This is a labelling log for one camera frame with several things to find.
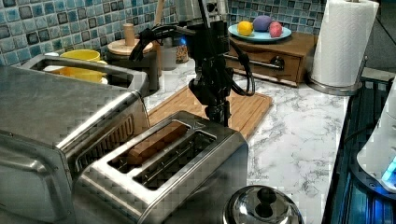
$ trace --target tile backsplash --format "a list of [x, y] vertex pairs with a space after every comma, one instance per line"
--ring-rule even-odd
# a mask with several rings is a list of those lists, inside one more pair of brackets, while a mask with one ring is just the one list
[[[175, 1], [165, 0], [163, 23], [177, 21]], [[71, 49], [106, 51], [123, 38], [151, 27], [157, 0], [0, 0], [0, 64], [18, 65], [38, 54]], [[324, 4], [319, 0], [229, 0], [231, 23], [271, 16], [292, 31], [318, 34]]]
[[[176, 20], [174, 1], [165, 1], [162, 22]], [[156, 6], [157, 0], [0, 0], [0, 64], [17, 65], [52, 51], [103, 52], [123, 38], [125, 22], [136, 33], [151, 27]]]
[[293, 32], [318, 35], [326, 4], [319, 0], [229, 1], [231, 23], [270, 16]]

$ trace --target paper towel roll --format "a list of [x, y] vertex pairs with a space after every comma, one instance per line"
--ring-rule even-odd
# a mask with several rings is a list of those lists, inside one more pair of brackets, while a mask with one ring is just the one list
[[327, 1], [312, 79], [332, 87], [355, 84], [377, 10], [378, 3], [367, 0]]

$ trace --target yellow bowl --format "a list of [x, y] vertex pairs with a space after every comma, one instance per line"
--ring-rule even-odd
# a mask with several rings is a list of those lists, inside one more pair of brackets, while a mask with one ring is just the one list
[[[106, 63], [104, 61], [100, 61], [100, 53], [92, 49], [76, 49], [67, 51], [61, 54], [61, 57], [88, 62]], [[92, 82], [101, 82], [102, 77], [105, 75], [104, 73], [76, 67], [66, 67], [62, 69], [61, 74], [67, 77], [74, 77]]]

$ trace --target fruit bowl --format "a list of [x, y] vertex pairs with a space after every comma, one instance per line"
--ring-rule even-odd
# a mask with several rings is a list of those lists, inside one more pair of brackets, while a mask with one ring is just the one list
[[228, 32], [230, 32], [232, 35], [236, 35], [242, 39], [246, 39], [251, 42], [274, 42], [291, 35], [291, 30], [286, 27], [282, 27], [282, 35], [280, 37], [271, 37], [269, 32], [256, 32], [256, 31], [253, 31], [251, 35], [240, 35], [236, 31], [236, 26], [237, 24], [228, 27]]

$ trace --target lemon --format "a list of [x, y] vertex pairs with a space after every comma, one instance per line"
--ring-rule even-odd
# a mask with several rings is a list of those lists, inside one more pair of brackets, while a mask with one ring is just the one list
[[240, 35], [251, 35], [253, 32], [253, 24], [250, 21], [240, 21], [236, 26], [236, 31]]

